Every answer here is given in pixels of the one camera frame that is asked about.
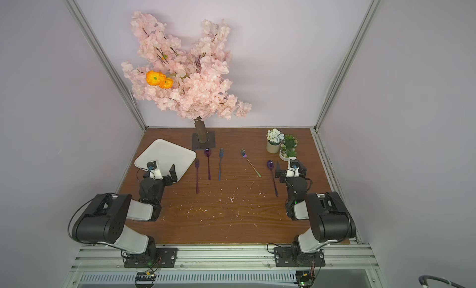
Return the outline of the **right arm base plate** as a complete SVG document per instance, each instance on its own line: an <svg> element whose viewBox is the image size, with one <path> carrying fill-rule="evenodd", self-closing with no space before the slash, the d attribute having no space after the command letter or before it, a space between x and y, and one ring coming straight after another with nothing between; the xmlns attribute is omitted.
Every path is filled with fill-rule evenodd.
<svg viewBox="0 0 476 288"><path fill-rule="evenodd" d="M276 267L324 267L324 251L303 253L298 247L275 247L272 251Z"/></svg>

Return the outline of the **white square tray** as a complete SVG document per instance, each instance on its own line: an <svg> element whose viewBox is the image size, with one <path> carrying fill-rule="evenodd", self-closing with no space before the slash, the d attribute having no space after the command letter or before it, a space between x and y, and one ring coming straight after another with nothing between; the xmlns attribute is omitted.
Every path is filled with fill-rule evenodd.
<svg viewBox="0 0 476 288"><path fill-rule="evenodd" d="M134 165L138 169L146 169L148 162L155 161L162 176L168 174L171 166L175 165L177 180L180 181L196 157L197 153L190 149L157 139L138 156Z"/></svg>

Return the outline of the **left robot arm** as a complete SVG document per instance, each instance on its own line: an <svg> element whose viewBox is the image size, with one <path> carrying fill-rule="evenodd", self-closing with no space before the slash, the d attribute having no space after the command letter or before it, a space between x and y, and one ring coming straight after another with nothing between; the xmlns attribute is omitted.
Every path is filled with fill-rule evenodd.
<svg viewBox="0 0 476 288"><path fill-rule="evenodd" d="M126 226L126 221L154 222L162 210L162 197L166 186L178 182L176 166L162 175L157 162L148 162L139 183L138 200L132 195L116 193L98 194L75 212L76 222L69 221L69 237L78 243L101 244L123 251L127 257L144 255L156 257L156 243L148 235L140 234Z"/></svg>

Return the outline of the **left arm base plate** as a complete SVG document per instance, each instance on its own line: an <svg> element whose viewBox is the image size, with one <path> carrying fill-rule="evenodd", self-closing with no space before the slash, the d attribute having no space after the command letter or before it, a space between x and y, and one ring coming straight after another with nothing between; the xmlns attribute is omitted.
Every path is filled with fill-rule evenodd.
<svg viewBox="0 0 476 288"><path fill-rule="evenodd" d="M125 255L125 268L173 268L178 248L153 248L142 254Z"/></svg>

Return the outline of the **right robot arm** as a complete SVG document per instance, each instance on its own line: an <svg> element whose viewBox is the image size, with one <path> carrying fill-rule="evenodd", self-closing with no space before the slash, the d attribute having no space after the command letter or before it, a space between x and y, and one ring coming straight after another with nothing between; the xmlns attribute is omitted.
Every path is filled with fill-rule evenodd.
<svg viewBox="0 0 476 288"><path fill-rule="evenodd" d="M309 221L306 232L292 243L295 257L321 251L325 246L355 238L357 228L342 198L336 192L312 193L313 181L296 158L286 168L275 168L275 178L286 185L286 215L293 221Z"/></svg>

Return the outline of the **blue fork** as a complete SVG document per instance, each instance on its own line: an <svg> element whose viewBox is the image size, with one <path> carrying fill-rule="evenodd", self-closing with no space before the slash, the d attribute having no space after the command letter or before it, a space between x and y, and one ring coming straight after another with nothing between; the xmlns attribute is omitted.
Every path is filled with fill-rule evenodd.
<svg viewBox="0 0 476 288"><path fill-rule="evenodd" d="M224 157L224 149L221 148L219 150L219 173L218 173L218 180L221 181L221 172L222 172L222 165L223 165L223 157Z"/></svg>

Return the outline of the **rainbow iridescent fork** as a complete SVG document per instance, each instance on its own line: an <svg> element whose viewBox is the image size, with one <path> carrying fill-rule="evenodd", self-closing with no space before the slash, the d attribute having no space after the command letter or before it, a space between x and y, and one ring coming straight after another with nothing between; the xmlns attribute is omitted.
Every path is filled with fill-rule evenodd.
<svg viewBox="0 0 476 288"><path fill-rule="evenodd" d="M240 154L242 155L242 157L249 163L249 165L253 168L254 172L257 174L257 176L259 178L261 178L261 174L259 173L259 171L254 167L254 165L252 164L252 162L250 161L250 159L248 158L247 154L246 154L246 151L244 149L241 149L240 150Z"/></svg>

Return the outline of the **dark purple spoon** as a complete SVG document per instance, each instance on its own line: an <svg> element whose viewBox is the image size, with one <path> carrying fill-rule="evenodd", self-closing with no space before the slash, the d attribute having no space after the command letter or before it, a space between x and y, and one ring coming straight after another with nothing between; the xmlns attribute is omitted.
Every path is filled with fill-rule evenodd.
<svg viewBox="0 0 476 288"><path fill-rule="evenodd" d="M274 174L275 164L272 160L267 161L267 168L270 170L271 179L273 181L275 196L279 197L279 193L278 193L278 190L277 190L277 187L276 187L275 174Z"/></svg>

